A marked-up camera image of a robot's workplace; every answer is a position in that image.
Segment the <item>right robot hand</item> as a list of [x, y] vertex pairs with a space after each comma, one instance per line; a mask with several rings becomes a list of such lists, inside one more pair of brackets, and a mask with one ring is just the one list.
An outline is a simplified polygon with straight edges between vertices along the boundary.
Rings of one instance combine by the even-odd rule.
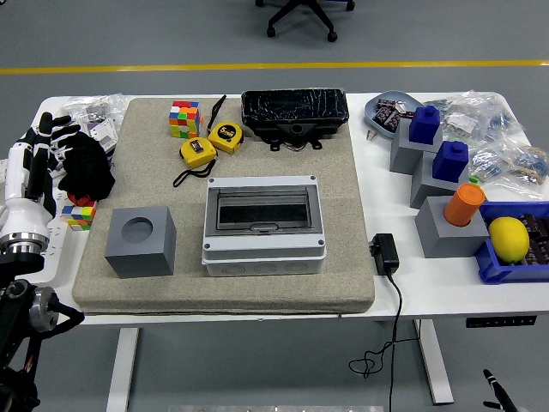
[[484, 401], [483, 405], [487, 408], [501, 409], [505, 412], [518, 412], [519, 409], [515, 406], [506, 390], [499, 384], [493, 374], [488, 369], [484, 369], [483, 374], [498, 400], [496, 403]]

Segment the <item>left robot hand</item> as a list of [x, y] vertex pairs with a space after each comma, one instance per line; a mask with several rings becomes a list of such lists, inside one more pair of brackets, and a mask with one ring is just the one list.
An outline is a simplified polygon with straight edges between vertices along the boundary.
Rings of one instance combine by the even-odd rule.
[[9, 150], [5, 176], [5, 204], [1, 210], [2, 239], [45, 239], [55, 217], [50, 164], [51, 142], [80, 130], [69, 116], [54, 118], [43, 112], [39, 125], [27, 130]]

